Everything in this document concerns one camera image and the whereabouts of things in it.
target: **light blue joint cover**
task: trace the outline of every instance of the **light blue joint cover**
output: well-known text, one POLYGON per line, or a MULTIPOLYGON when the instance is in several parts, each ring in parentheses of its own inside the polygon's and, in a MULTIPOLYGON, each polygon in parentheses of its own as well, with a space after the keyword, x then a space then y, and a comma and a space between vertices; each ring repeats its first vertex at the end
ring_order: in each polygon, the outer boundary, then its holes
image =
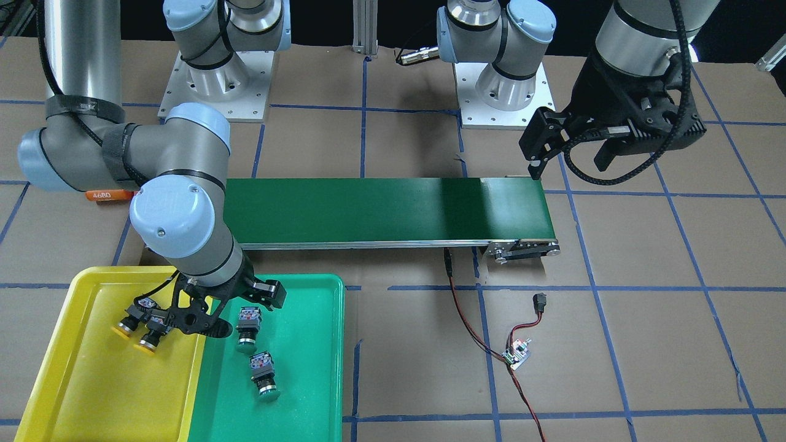
POLYGON ((216 0, 164 0, 163 16, 172 32, 184 31, 201 22, 215 8, 216 0))
POLYGON ((148 247, 166 258, 199 252, 215 227, 210 196, 182 175, 148 181, 131 200, 130 218, 148 247))
POLYGON ((437 10, 437 46, 439 46, 439 59, 448 63, 458 63, 453 40, 450 37, 450 26, 447 25, 447 10, 445 6, 437 10))
POLYGON ((536 42, 549 44, 556 29, 556 17, 538 0, 511 0, 508 17, 524 34, 536 42))
POLYGON ((221 141, 226 145, 226 149, 229 150, 230 155, 232 155, 232 147, 230 147, 230 122, 227 121, 219 111, 208 105, 203 105, 202 103, 183 103, 175 106, 169 111, 169 115, 164 123, 173 118, 193 121, 210 132, 213 132, 215 136, 221 138, 221 141))
POLYGON ((292 15, 289 13, 289 0, 284 0, 281 5, 283 17, 281 18, 281 41, 278 50, 287 50, 292 47, 292 15))
POLYGON ((55 172, 46 159, 44 148, 41 146, 41 131, 36 129, 22 135, 22 141, 17 149, 17 160, 22 173, 30 184, 50 192, 74 192, 76 189, 69 186, 55 172))

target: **green conveyor belt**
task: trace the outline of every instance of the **green conveyor belt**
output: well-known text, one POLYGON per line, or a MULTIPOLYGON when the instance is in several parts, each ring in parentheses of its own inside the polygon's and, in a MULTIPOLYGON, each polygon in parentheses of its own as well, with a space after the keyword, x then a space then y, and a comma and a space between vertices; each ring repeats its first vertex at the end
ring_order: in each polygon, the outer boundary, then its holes
POLYGON ((529 178, 230 179, 224 220, 245 249, 556 241, 529 178))

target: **black background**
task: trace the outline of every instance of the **black background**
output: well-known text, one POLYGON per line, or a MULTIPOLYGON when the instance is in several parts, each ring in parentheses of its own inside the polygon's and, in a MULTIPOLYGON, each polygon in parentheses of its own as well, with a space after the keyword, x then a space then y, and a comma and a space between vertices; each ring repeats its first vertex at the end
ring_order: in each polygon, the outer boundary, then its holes
MULTIPOLYGON (((351 0, 291 0, 292 41, 312 46, 352 43, 351 0)), ((556 15, 550 55, 584 56, 611 7, 612 0, 542 0, 556 15)), ((122 37, 172 40, 161 13, 163 0, 122 0, 122 37)), ((434 17, 445 0, 379 0, 379 44, 407 48, 436 44, 434 17)), ((786 0, 721 0, 693 41, 701 61, 755 63, 786 33, 786 0)), ((34 36, 35 27, 25 30, 34 36)), ((786 87, 786 62, 773 74, 786 87)))

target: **cable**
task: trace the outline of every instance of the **cable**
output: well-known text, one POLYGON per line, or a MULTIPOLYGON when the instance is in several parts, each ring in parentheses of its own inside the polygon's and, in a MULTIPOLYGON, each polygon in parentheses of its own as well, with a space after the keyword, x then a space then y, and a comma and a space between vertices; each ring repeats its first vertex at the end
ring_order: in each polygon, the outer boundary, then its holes
MULTIPOLYGON (((510 374, 510 378, 513 381, 513 385, 516 386, 516 391, 518 391, 519 393, 519 397, 524 402, 524 404, 527 405, 527 409, 530 411, 532 420, 534 420, 535 425, 538 426, 538 434, 540 435, 541 442, 547 442, 545 434, 543 433, 543 428, 541 427, 540 424, 540 420, 538 419, 538 415, 535 414, 535 411, 532 409, 532 406, 530 405, 530 401, 527 399, 527 396, 524 394, 524 391, 521 388, 521 384, 519 383, 519 379, 516 377, 516 374, 513 372, 513 368, 511 368, 510 364, 508 364, 508 361, 502 355, 489 348, 489 346, 486 345, 486 343, 480 339, 480 337, 472 328, 472 326, 469 325, 469 321, 467 321, 466 317, 464 316, 464 312, 461 310, 461 305, 458 303, 458 297, 456 296, 456 285, 453 280, 453 257, 450 255, 450 249, 445 247, 445 249, 443 250, 443 255, 445 258, 445 272, 447 273, 448 281, 450 282, 450 292, 453 294, 453 302, 456 306, 456 311, 458 312, 458 315, 461 318, 461 322, 464 323, 464 327, 467 329, 470 337, 472 337, 472 340, 475 342, 475 344, 478 347, 480 347, 486 353, 492 355, 496 360, 505 364, 505 366, 508 369, 508 373, 510 374)), ((508 334, 507 345, 505 346, 506 348, 512 347, 513 334, 517 330, 534 327, 541 322, 541 319, 543 318, 543 308, 545 307, 545 295, 543 293, 538 293, 533 297, 533 301, 534 301, 535 311, 538 314, 538 318, 535 319, 533 322, 525 322, 523 324, 514 326, 510 330, 510 333, 508 334)))
POLYGON ((172 282, 172 280, 175 279, 178 276, 178 274, 180 274, 180 270, 174 271, 172 273, 172 275, 170 275, 169 278, 167 278, 164 282, 162 282, 160 285, 158 285, 155 289, 150 290, 147 293, 143 293, 143 294, 139 295, 138 297, 135 297, 134 298, 134 304, 136 304, 137 307, 141 307, 141 305, 139 305, 139 301, 145 299, 146 297, 151 297, 151 296, 155 295, 156 293, 158 293, 161 289, 166 287, 167 284, 172 282))
POLYGON ((639 175, 643 171, 647 170, 650 166, 652 166, 670 147, 671 143, 674 141, 674 138, 677 136, 677 133, 682 126, 682 122, 685 120, 685 114, 688 112, 688 103, 690 101, 690 52, 688 48, 688 36, 685 30, 685 21, 682 17, 682 7, 680 6, 679 0, 669 0, 669 4, 671 5, 671 13, 674 15, 674 23, 677 25, 677 34, 678 39, 680 42, 680 55, 682 57, 682 82, 681 82, 681 89, 680 89, 680 105, 677 110, 677 118, 674 122, 674 125, 671 128, 668 136, 666 139, 663 140, 663 144, 656 150, 644 163, 639 164, 638 167, 633 169, 632 171, 626 173, 615 179, 599 179, 593 176, 589 176, 584 173, 581 169, 579 169, 571 159, 571 149, 573 149, 576 145, 580 142, 584 142, 585 139, 579 135, 577 138, 572 139, 564 148, 563 154, 565 159, 565 164, 567 168, 571 169, 571 171, 578 176, 579 178, 583 179, 586 182, 597 184, 598 186, 614 186, 616 184, 623 183, 636 175, 639 175))
MULTIPOLYGON (((55 95, 64 95, 63 90, 57 84, 57 78, 54 76, 54 72, 52 72, 52 63, 50 62, 49 53, 46 52, 46 38, 44 36, 45 31, 45 24, 44 24, 44 0, 39 0, 35 6, 35 28, 38 32, 38 41, 39 41, 39 56, 41 57, 41 66, 44 70, 44 77, 46 78, 46 83, 49 84, 50 89, 55 95)), ((92 129, 90 129, 79 115, 74 112, 69 112, 69 116, 74 120, 77 126, 87 134, 90 139, 92 139, 98 145, 104 145, 104 140, 101 139, 92 129)))
POLYGON ((469 324, 469 321, 467 321, 467 318, 464 316, 464 312, 461 310, 461 305, 458 303, 458 297, 456 296, 456 285, 454 284, 453 277, 449 276, 448 280, 450 281, 450 292, 453 294, 453 303, 456 306, 456 311, 458 311, 458 315, 461 318, 461 322, 464 323, 464 328, 467 329, 467 331, 469 332, 469 336, 472 338, 475 344, 478 347, 480 347, 483 351, 491 355, 494 359, 507 364, 505 358, 503 358, 502 355, 489 348, 489 346, 486 345, 486 343, 483 342, 482 339, 480 339, 475 329, 473 329, 472 326, 469 324))

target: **yellow tray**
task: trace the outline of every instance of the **yellow tray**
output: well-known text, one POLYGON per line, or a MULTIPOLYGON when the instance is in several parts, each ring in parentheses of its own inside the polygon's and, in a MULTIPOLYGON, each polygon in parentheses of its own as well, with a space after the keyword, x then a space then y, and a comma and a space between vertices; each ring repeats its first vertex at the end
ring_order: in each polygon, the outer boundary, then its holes
MULTIPOLYGON (((111 328, 173 267, 92 267, 74 278, 15 442, 186 442, 204 337, 169 333, 154 356, 111 328)), ((152 297, 171 302, 171 287, 152 297)))

